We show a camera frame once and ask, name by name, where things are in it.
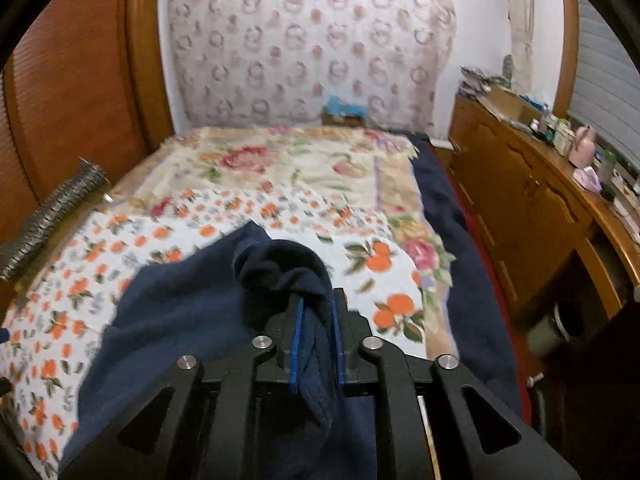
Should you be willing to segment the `pink bottle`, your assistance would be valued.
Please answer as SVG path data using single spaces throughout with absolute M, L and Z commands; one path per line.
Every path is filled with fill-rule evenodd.
M 570 150 L 570 163 L 577 169 L 584 169 L 591 165 L 595 152 L 596 132 L 591 126 L 579 127 Z

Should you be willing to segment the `cardboard box on cabinet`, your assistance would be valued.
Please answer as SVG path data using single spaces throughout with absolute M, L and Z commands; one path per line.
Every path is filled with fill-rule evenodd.
M 529 127 L 534 120 L 539 122 L 542 117 L 540 110 L 531 106 L 518 94 L 499 87 L 491 87 L 484 96 L 478 97 L 478 102 L 499 120 L 514 126 Z

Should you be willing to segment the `stack of clothes on cabinet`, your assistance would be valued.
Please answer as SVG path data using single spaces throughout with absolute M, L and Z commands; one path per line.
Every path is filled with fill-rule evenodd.
M 460 73 L 458 93 L 471 100 L 476 100 L 479 96 L 486 96 L 492 88 L 511 88 L 511 81 L 506 77 L 485 73 L 480 68 L 461 66 Z

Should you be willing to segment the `floral bed quilt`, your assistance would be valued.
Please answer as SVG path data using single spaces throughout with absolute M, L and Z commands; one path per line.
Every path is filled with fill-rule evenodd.
M 414 323 L 429 356 L 456 353 L 447 311 L 454 254 L 424 216 L 406 136 L 365 128 L 194 129 L 173 136 L 113 191 L 112 211 L 202 218 L 194 193 L 214 211 L 239 207 L 276 229 L 391 238 L 413 261 L 423 314 Z

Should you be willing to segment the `grey window blind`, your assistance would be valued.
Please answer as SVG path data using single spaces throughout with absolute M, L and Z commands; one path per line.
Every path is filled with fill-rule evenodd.
M 639 73 L 588 0 L 578 4 L 578 59 L 570 114 L 629 159 L 639 156 Z

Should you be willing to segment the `navy blanket at bedside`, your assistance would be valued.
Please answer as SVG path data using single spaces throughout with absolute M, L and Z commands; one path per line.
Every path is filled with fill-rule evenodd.
M 425 219 L 454 255 L 448 321 L 462 363 L 515 414 L 523 414 L 518 366 L 506 321 L 465 215 L 444 167 L 425 136 L 412 136 L 419 152 L 412 166 Z

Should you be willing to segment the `pink circle patterned curtain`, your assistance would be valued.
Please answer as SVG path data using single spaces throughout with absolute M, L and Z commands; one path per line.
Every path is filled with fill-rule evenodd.
M 341 102 L 425 132 L 457 17 L 452 0 L 168 0 L 192 127 L 317 125 Z

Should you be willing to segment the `pink tissue pack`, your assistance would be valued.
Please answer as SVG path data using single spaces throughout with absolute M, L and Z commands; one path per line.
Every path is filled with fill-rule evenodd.
M 598 177 L 597 171 L 594 170 L 591 166 L 587 166 L 585 168 L 576 168 L 573 171 L 572 178 L 584 190 L 593 194 L 601 193 L 601 181 Z

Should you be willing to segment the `navy printed t-shirt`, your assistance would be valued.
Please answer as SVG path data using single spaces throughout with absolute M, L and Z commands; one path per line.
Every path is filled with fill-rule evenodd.
M 290 393 L 269 401 L 262 479 L 372 479 L 373 402 L 346 398 L 337 379 L 337 306 L 329 273 L 310 248 L 274 240 L 255 223 L 186 260 L 150 264 L 119 300 L 78 396 L 78 427 L 63 470 L 180 356 L 231 356 L 303 299 Z

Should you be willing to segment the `beige tied side curtain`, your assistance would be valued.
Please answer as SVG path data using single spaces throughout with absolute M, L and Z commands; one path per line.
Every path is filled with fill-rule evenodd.
M 534 0 L 509 0 L 512 90 L 521 94 L 532 90 L 534 15 Z

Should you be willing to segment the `blue item box on bed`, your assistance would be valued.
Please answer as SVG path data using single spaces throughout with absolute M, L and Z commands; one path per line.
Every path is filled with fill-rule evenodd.
M 320 119 L 325 126 L 363 128 L 367 125 L 368 111 L 359 104 L 347 103 L 338 96 L 330 96 L 322 108 Z

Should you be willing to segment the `wooden sideboard cabinet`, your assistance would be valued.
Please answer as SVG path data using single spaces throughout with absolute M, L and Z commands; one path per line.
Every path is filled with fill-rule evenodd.
M 639 289 L 639 246 L 601 196 L 553 148 L 458 96 L 449 172 L 480 228 L 514 318 L 577 258 L 607 318 Z

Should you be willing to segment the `orange print bed sheet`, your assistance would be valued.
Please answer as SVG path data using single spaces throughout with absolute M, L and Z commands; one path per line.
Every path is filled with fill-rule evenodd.
M 78 393 L 119 313 L 145 321 L 163 313 L 177 326 L 190 314 L 184 300 L 228 270 L 209 263 L 194 282 L 168 292 L 195 257 L 254 222 L 275 240 L 312 249 L 349 307 L 377 330 L 421 307 L 419 273 L 388 229 L 384 214 L 333 209 L 302 188 L 271 194 L 190 191 L 159 217 L 92 214 L 38 278 L 21 302 L 11 304 L 2 326 L 1 370 L 14 385 L 1 404 L 24 457 L 40 479 L 53 479 L 77 426 Z

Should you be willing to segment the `wooden louvered wardrobe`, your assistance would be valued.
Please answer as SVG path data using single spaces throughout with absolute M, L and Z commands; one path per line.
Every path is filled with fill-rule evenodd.
M 1 238 L 82 160 L 119 181 L 175 132 L 160 0 L 51 0 L 1 71 Z

